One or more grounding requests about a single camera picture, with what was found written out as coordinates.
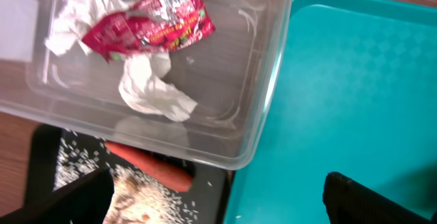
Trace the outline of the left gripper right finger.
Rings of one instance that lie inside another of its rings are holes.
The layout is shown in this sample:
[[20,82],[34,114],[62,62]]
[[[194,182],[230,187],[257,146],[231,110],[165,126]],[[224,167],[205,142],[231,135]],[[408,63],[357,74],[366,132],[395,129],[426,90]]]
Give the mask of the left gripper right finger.
[[331,224],[432,224],[335,171],[325,178],[322,201]]

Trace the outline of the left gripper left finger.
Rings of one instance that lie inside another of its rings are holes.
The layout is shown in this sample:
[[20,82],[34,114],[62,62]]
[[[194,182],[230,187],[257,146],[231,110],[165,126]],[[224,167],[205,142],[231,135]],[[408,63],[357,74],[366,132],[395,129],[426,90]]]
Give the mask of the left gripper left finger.
[[1,224],[102,223],[114,194],[108,169],[97,169],[49,197],[1,217]]

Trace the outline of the peanut and rice scraps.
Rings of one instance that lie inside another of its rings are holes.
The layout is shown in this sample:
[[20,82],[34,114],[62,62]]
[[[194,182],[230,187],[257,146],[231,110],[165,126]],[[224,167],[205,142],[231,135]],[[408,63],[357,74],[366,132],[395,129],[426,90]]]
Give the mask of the peanut and rice scraps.
[[53,190],[99,169],[109,169],[114,194],[104,223],[215,223],[202,200],[173,191],[110,152],[105,140],[63,130],[56,154]]

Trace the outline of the orange carrot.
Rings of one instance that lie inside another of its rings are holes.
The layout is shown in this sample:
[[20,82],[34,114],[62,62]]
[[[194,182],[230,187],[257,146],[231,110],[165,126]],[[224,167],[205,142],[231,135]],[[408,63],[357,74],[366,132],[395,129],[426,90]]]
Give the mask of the orange carrot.
[[192,186],[193,178],[186,171],[158,160],[143,150],[110,141],[107,141],[105,146],[110,152],[127,160],[173,191],[188,192]]

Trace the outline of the red snack wrapper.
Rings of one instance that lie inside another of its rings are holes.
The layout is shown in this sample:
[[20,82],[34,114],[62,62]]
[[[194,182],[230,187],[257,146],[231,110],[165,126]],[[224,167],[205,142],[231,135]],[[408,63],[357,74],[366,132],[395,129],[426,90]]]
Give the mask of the red snack wrapper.
[[140,0],[103,17],[82,38],[107,61],[186,48],[215,31],[203,0]]

